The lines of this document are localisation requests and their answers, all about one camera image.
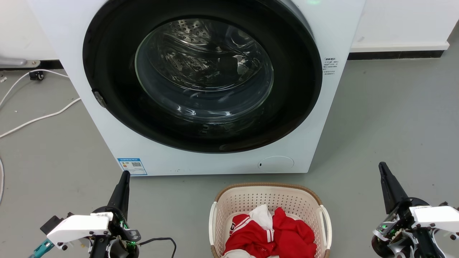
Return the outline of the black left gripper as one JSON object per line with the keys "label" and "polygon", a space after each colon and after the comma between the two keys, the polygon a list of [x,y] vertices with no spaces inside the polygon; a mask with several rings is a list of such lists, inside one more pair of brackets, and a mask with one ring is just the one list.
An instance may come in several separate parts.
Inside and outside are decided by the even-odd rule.
{"label": "black left gripper", "polygon": [[137,241],[141,239],[138,230],[128,227],[128,203],[131,174],[123,171],[119,182],[108,201],[108,206],[100,207],[93,213],[113,217],[108,223],[107,233],[93,234],[91,237],[92,258],[138,258],[140,251]]}

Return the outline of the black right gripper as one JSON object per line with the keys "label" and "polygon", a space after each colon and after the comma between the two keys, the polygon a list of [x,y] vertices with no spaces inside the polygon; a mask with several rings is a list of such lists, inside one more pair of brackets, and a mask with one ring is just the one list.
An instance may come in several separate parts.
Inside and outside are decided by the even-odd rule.
{"label": "black right gripper", "polygon": [[428,206],[419,198],[409,198],[386,163],[379,163],[386,214],[373,231],[372,248],[381,258],[431,257],[431,229],[415,223],[411,208]]}

